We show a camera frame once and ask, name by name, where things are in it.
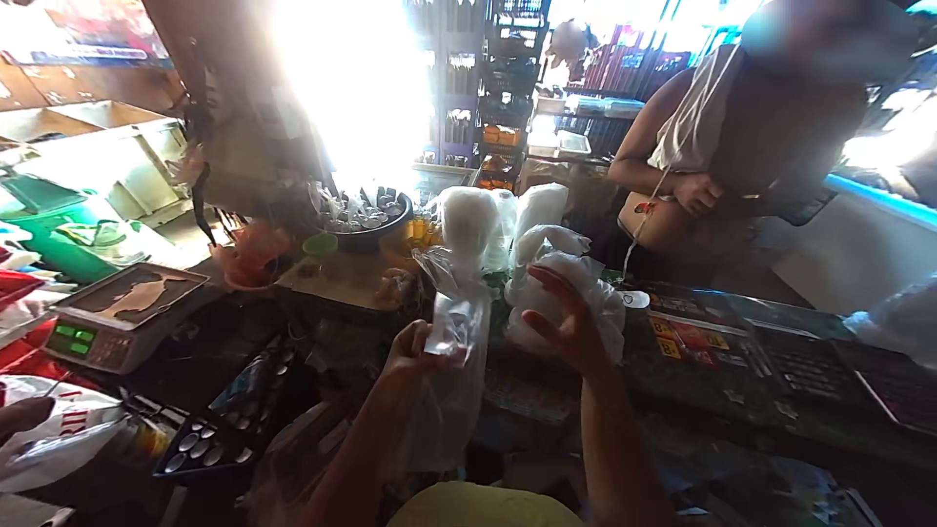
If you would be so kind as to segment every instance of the green bucket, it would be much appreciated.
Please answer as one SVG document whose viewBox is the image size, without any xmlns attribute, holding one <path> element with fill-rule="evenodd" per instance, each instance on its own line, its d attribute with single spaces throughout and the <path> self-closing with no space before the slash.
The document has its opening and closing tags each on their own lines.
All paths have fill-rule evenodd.
<svg viewBox="0 0 937 527">
<path fill-rule="evenodd" d="M 33 239 L 22 242 L 29 250 L 42 255 L 42 262 L 62 271 L 79 283 L 94 283 L 117 271 L 94 254 L 71 243 L 63 236 L 52 237 L 55 228 L 66 223 L 95 225 L 102 219 L 120 221 L 117 212 L 104 200 L 83 196 L 78 203 L 65 205 L 41 214 L 24 215 L 22 211 L 0 214 L 0 220 L 28 231 Z"/>
</svg>

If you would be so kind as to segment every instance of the scale display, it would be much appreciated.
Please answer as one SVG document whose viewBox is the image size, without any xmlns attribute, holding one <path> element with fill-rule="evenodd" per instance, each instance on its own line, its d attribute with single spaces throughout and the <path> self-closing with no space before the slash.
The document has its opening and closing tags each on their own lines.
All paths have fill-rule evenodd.
<svg viewBox="0 0 937 527">
<path fill-rule="evenodd" d="M 96 337 L 96 329 L 70 324 L 60 319 L 55 323 L 55 329 L 49 335 L 46 346 L 60 354 L 88 355 Z"/>
</svg>

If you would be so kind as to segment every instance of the digital scale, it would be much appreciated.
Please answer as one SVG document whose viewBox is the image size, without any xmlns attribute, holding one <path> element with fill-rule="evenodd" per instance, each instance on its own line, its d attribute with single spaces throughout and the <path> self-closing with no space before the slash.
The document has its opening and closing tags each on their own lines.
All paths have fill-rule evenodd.
<svg viewBox="0 0 937 527">
<path fill-rule="evenodd" d="M 126 374 L 198 308 L 223 292 L 208 277 L 134 263 L 57 302 L 46 353 L 89 368 Z"/>
</svg>

